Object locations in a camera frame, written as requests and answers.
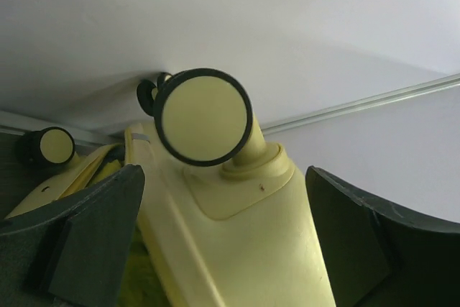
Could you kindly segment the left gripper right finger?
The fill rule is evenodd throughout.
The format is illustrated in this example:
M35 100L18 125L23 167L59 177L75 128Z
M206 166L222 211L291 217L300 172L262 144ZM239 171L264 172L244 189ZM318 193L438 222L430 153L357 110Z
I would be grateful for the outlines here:
M459 224L321 168L305 182L337 306L459 305Z

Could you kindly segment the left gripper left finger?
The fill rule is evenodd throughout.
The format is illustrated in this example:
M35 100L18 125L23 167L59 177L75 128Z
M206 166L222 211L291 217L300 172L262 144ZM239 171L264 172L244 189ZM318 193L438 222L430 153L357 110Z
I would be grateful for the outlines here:
M2 306L115 306L144 190L127 165L1 222Z

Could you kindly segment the yellow hard-shell suitcase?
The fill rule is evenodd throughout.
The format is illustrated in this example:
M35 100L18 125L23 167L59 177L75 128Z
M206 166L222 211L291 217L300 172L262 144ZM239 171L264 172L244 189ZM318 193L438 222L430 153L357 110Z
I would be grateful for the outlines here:
M171 306L334 306L305 178L264 139L242 85L196 68L161 73L136 92L150 120L128 127L123 143L81 157L61 127L23 134L19 161L60 173L4 220L138 165L135 226Z

